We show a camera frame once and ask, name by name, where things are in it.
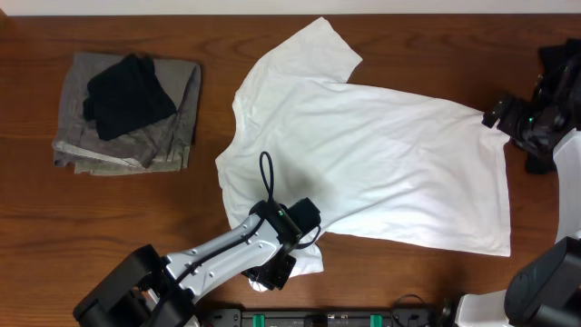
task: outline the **brown wooden surface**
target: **brown wooden surface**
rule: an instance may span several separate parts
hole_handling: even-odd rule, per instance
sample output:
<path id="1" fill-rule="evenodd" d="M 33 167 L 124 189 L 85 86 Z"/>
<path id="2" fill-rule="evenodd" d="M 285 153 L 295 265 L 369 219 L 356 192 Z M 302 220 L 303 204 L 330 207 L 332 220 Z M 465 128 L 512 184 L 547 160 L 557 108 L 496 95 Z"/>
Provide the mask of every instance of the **brown wooden surface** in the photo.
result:
<path id="1" fill-rule="evenodd" d="M 314 16 L 30 17 L 0 35 L 0 325 L 75 326 L 74 306 L 130 251 L 160 253 L 229 230 L 214 159 L 234 135 L 231 102 L 254 63 Z M 503 90 L 528 96 L 536 49 L 581 36 L 579 15 L 327 17 L 363 57 L 350 81 L 442 97 L 487 110 Z M 128 177 L 74 175 L 52 165 L 64 75 L 75 51 L 143 52 L 203 67 L 190 167 Z M 493 292 L 550 247 L 555 174 L 525 174 L 506 146 L 512 215 L 509 258 L 327 233 L 325 272 L 281 292 L 238 276 L 202 303 L 247 308 L 386 307 L 404 293 L 430 302 Z"/>

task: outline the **black garment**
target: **black garment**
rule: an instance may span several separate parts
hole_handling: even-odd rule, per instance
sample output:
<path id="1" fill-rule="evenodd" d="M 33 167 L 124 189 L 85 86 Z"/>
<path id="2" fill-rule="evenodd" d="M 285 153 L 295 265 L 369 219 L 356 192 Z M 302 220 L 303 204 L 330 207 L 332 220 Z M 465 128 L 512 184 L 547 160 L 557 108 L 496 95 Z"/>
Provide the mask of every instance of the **black garment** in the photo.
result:
<path id="1" fill-rule="evenodd" d="M 96 120 L 97 133 L 113 140 L 176 113 L 175 104 L 155 76 L 153 60 L 126 56 L 95 76 L 87 85 L 83 116 Z"/>

